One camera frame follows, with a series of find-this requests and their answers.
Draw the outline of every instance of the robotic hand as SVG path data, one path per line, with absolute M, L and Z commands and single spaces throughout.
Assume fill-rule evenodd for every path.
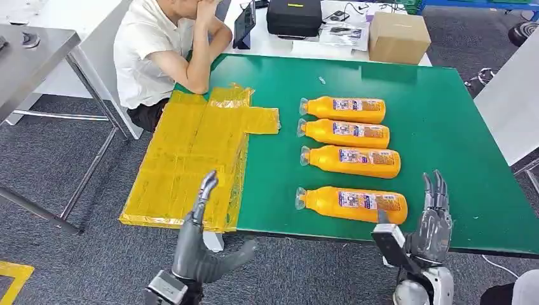
M 435 188 L 428 175 L 423 174 L 425 206 L 416 232 L 404 236 L 396 224 L 388 222 L 387 214 L 378 210 L 378 225 L 372 237 L 387 261 L 399 267 L 398 285 L 393 293 L 395 305 L 453 303 L 453 276 L 443 266 L 453 222 L 447 184 L 438 170 L 434 175 Z
M 203 297 L 202 283 L 212 283 L 253 258 L 254 240 L 223 258 L 211 254 L 204 245 L 202 220 L 210 192 L 218 183 L 216 175 L 212 171 L 204 177 L 193 210 L 184 219 L 172 265 L 174 276 L 164 270 L 157 274 L 144 290 L 147 305 L 198 304 Z

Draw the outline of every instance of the electronic device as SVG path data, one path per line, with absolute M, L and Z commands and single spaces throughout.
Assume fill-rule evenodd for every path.
M 270 2 L 268 0 L 254 1 L 254 8 L 257 9 L 257 10 L 259 8 L 267 8 L 269 5 L 270 5 Z
M 322 5 L 317 0 L 271 0 L 266 19 L 270 34 L 316 37 L 322 24 Z
M 345 21 L 348 18 L 350 18 L 349 13 L 345 13 L 343 11 L 335 11 L 333 14 L 329 15 L 328 17 L 325 17 L 324 21 L 342 22 L 342 21 Z
M 251 49 L 250 32 L 256 24 L 255 4 L 252 0 L 234 22 L 233 48 L 240 50 Z

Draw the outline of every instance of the green tabletop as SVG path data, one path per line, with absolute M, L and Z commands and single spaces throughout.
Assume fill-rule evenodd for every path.
M 254 106 L 279 108 L 282 124 L 278 135 L 250 136 L 238 230 L 371 241 L 372 223 L 295 209 L 297 187 L 336 186 L 403 194 L 409 212 L 401 230 L 411 232 L 423 209 L 421 175 L 437 168 L 449 189 L 453 250 L 539 254 L 539 221 L 455 69 L 222 55 L 210 86 L 231 82 L 256 90 Z M 323 145 L 296 136 L 299 100 L 322 95 L 386 101 L 382 124 L 391 131 L 389 149 L 402 160 L 396 178 L 299 164 L 301 146 Z

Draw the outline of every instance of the human arm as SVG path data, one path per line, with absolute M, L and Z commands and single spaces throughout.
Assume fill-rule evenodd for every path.
M 232 31 L 217 17 L 213 17 L 208 29 L 213 37 L 210 43 L 210 62 L 213 62 L 232 41 Z
M 214 57 L 210 52 L 208 33 L 213 31 L 219 37 L 216 48 L 222 45 L 224 37 L 219 24 L 215 24 L 216 7 L 216 0 L 202 0 L 198 3 L 193 29 L 193 56 L 190 62 L 172 50 L 154 52 L 149 55 L 149 59 L 164 73 L 189 91 L 197 94 L 204 94 L 208 92 L 209 88 L 210 65 Z

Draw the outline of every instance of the man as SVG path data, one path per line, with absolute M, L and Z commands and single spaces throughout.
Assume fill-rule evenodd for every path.
M 218 3 L 133 0 L 116 35 L 114 64 L 121 105 L 135 125 L 155 131 L 175 83 L 193 93 L 208 92 L 210 65 L 232 40 L 230 29 L 215 17 Z

